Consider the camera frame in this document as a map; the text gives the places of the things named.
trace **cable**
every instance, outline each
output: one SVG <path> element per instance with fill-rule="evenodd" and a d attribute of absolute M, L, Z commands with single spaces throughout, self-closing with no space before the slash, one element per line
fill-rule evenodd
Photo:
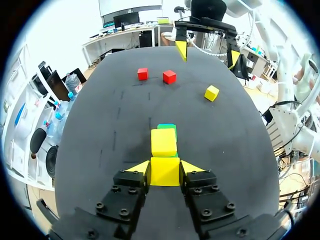
<path fill-rule="evenodd" d="M 299 176 L 302 178 L 304 184 L 305 184 L 306 186 L 308 186 L 308 184 L 306 183 L 304 177 L 303 177 L 300 173 L 291 173 L 291 174 L 289 174 L 288 176 L 285 176 L 283 179 L 286 179 L 287 177 L 290 177 L 291 175 L 299 175 Z"/>
<path fill-rule="evenodd" d="M 256 11 L 253 11 L 253 16 L 252 16 L 252 22 L 251 22 L 251 30 L 250 30 L 250 33 L 249 33 L 249 36 L 247 38 L 247 40 L 245 41 L 245 43 L 240 47 L 240 51 L 242 49 L 244 49 L 247 44 L 250 42 L 250 39 L 251 39 L 251 35 L 252 35 L 252 32 L 254 31 L 254 24 L 256 22 Z"/>
<path fill-rule="evenodd" d="M 253 29 L 254 29 L 254 23 L 256 21 L 256 13 L 255 11 L 253 12 L 253 17 L 252 17 L 252 25 L 251 25 L 251 31 L 250 31 L 250 35 L 246 41 L 246 43 L 244 45 L 242 45 L 240 47 L 240 50 L 243 49 L 245 46 L 247 46 L 248 42 L 250 41 L 250 38 L 251 38 L 251 34 L 253 32 Z M 190 36 L 187 34 L 186 35 L 186 38 L 189 40 L 189 42 L 191 43 L 192 46 L 194 46 L 197 50 L 199 50 L 200 52 L 206 54 L 206 55 L 209 55 L 209 56 L 212 56 L 212 57 L 224 57 L 224 56 L 227 56 L 227 53 L 219 53 L 219 54 L 216 54 L 216 53 L 210 53 L 210 52 L 207 52 L 207 51 L 204 51 L 203 49 L 201 49 L 200 47 L 198 47 L 193 41 L 191 41 L 190 39 Z"/>
<path fill-rule="evenodd" d="M 273 106 L 281 106 L 281 105 L 286 105 L 286 104 L 302 105 L 302 102 L 300 102 L 300 101 L 280 101 L 280 102 L 276 102 Z"/>
<path fill-rule="evenodd" d="M 184 16 L 184 17 L 180 18 L 180 19 L 179 19 L 179 20 L 177 20 L 177 21 L 180 21 L 181 19 L 186 19 L 186 18 L 193 18 L 193 19 L 197 19 L 197 20 L 199 20 L 199 22 L 200 22 L 200 19 L 199 19 L 199 18 L 196 18 L 196 17 L 194 17 L 194 16 Z"/>
<path fill-rule="evenodd" d="M 93 63 L 88 67 L 89 70 L 94 69 L 99 64 L 99 59 L 93 61 Z"/>
<path fill-rule="evenodd" d="M 295 225 L 294 216 L 292 216 L 292 213 L 287 209 L 284 209 L 283 211 L 288 214 L 288 216 L 290 218 L 290 222 L 291 222 L 291 227 L 293 227 Z"/>

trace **cube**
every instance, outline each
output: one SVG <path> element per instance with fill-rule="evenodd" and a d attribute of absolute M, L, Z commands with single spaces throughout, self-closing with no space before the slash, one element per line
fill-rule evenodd
<path fill-rule="evenodd" d="M 177 74 L 171 70 L 165 71 L 163 73 L 163 81 L 166 84 L 173 84 L 177 80 Z"/>
<path fill-rule="evenodd" d="M 145 81 L 148 79 L 148 68 L 138 69 L 138 79 L 139 81 Z"/>
<path fill-rule="evenodd" d="M 206 91 L 205 91 L 205 94 L 204 94 L 204 97 L 206 99 L 208 99 L 209 101 L 213 102 L 217 96 L 218 96 L 218 93 L 219 93 L 219 89 L 210 85 Z"/>
<path fill-rule="evenodd" d="M 152 157 L 150 185 L 165 187 L 179 186 L 179 164 L 179 157 Z"/>
<path fill-rule="evenodd" d="M 177 153 L 176 132 L 173 128 L 151 130 L 153 157 L 173 157 Z"/>
<path fill-rule="evenodd" d="M 157 129 L 174 129 L 175 131 L 175 140 L 178 141 L 177 139 L 177 126 L 173 123 L 161 123 L 158 124 L 156 127 Z"/>

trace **white cable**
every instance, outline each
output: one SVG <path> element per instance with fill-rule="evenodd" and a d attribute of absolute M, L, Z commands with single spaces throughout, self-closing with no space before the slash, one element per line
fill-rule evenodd
<path fill-rule="evenodd" d="M 252 14 L 252 22 L 251 22 L 251 30 L 250 30 L 249 37 L 247 38 L 247 40 L 245 41 L 245 43 L 240 47 L 240 50 L 244 49 L 244 48 L 247 46 L 247 44 L 249 43 L 249 41 L 250 41 L 250 39 L 251 39 L 252 32 L 254 31 L 255 21 L 256 21 L 256 11 L 253 11 L 253 14 Z"/>
<path fill-rule="evenodd" d="M 245 47 L 247 46 L 247 44 L 249 43 L 250 38 L 251 38 L 251 35 L 252 35 L 252 32 L 253 32 L 253 29 L 254 29 L 255 21 L 256 21 L 256 12 L 253 11 L 252 23 L 251 23 L 251 30 L 250 30 L 249 37 L 248 37 L 248 39 L 246 40 L 246 42 L 244 43 L 244 45 L 242 45 L 242 46 L 240 47 L 240 50 L 242 50 L 243 48 L 245 48 Z M 189 43 L 191 43 L 192 46 L 194 46 L 196 49 L 198 49 L 200 52 L 202 52 L 202 53 L 204 53 L 204 54 L 207 54 L 207 55 L 213 56 L 213 57 L 224 57 L 224 56 L 227 56 L 227 53 L 210 53 L 210 52 L 204 51 L 203 49 L 201 49 L 200 47 L 198 47 L 193 41 L 191 41 L 191 38 L 190 38 L 189 34 L 186 35 L 186 38 L 189 40 Z"/>

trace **table leg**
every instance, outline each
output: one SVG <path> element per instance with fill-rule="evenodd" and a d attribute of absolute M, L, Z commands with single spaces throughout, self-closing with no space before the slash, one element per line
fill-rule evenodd
<path fill-rule="evenodd" d="M 151 30 L 151 38 L 152 38 L 152 47 L 155 47 L 156 46 L 156 44 L 155 44 L 155 29 L 153 28 L 152 30 Z"/>
<path fill-rule="evenodd" d="M 88 66 L 90 66 L 91 64 L 90 64 L 90 60 L 89 60 L 87 48 L 86 48 L 85 46 L 82 48 L 82 53 L 83 53 L 83 55 L 84 55 L 86 64 L 88 64 Z"/>
<path fill-rule="evenodd" d="M 160 31 L 160 26 L 157 26 L 158 28 L 158 46 L 161 47 L 161 31 Z"/>

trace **wall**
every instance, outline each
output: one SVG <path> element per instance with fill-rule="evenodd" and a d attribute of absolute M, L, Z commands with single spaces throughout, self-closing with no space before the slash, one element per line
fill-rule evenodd
<path fill-rule="evenodd" d="M 88 68 L 82 44 L 102 27 L 98 0 L 51 0 L 39 9 L 22 33 L 32 60 L 48 63 L 60 77 Z"/>
<path fill-rule="evenodd" d="M 124 9 L 161 5 L 162 0 L 98 0 L 100 15 L 111 14 Z"/>

